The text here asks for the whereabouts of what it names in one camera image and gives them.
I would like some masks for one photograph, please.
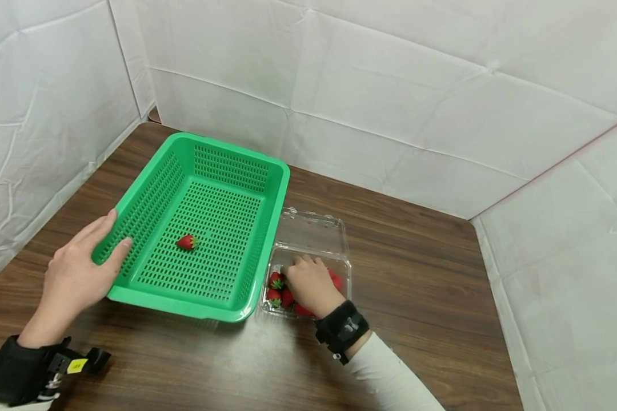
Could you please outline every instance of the white wall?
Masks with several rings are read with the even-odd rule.
[[[145,48],[135,1],[137,0],[109,0],[109,4],[139,115],[141,118],[146,118],[153,108],[154,96],[151,77],[144,64]]]
[[[617,122],[617,0],[137,1],[166,125],[473,217]]]
[[[473,220],[526,411],[617,411],[617,128]]]
[[[106,0],[0,0],[0,269],[139,121]]]

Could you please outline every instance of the red strawberry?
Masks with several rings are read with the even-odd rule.
[[[308,311],[306,308],[299,305],[299,303],[295,304],[295,314],[300,317],[314,317],[315,315]]]
[[[176,241],[176,245],[183,248],[183,250],[192,250],[197,244],[199,244],[199,240],[191,234],[183,235],[181,239]]]
[[[334,283],[334,286],[336,287],[336,289],[340,291],[340,289],[342,288],[342,284],[340,284],[340,277],[338,276],[331,277],[331,282]]]
[[[267,300],[272,308],[279,308],[281,305],[281,294],[277,290],[269,289]]]
[[[285,282],[286,281],[283,279],[283,276],[281,274],[273,271],[270,274],[270,278],[268,280],[268,287],[274,288],[275,290],[280,290],[283,288]]]
[[[288,308],[294,301],[295,297],[293,297],[293,294],[290,292],[290,288],[283,287],[283,290],[281,290],[281,306]]]

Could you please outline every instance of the brown tabletop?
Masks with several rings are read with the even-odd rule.
[[[53,252],[114,207],[173,131],[139,126],[0,273],[0,345],[35,310]],[[522,409],[472,225],[298,168],[285,204],[346,222],[354,302],[446,410]],[[69,333],[113,359],[67,378],[58,410],[375,409],[310,323],[261,310],[224,324],[104,300]]]

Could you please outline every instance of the white sleeve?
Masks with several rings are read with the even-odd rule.
[[[5,404],[0,404],[0,410],[15,410],[15,411],[48,411],[50,409],[50,404],[52,404],[53,401],[46,401],[46,402],[31,402],[29,404],[24,404],[24,405],[20,405],[20,406],[15,406],[15,407],[8,407]]]
[[[443,411],[434,395],[381,338],[373,333],[346,365],[382,411]]]

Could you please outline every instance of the left hand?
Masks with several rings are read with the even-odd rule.
[[[110,232],[117,212],[89,224],[57,250],[48,263],[39,307],[18,338],[21,346],[39,348],[56,344],[80,312],[105,297],[117,277],[132,240],[122,239],[101,265],[91,253]]]

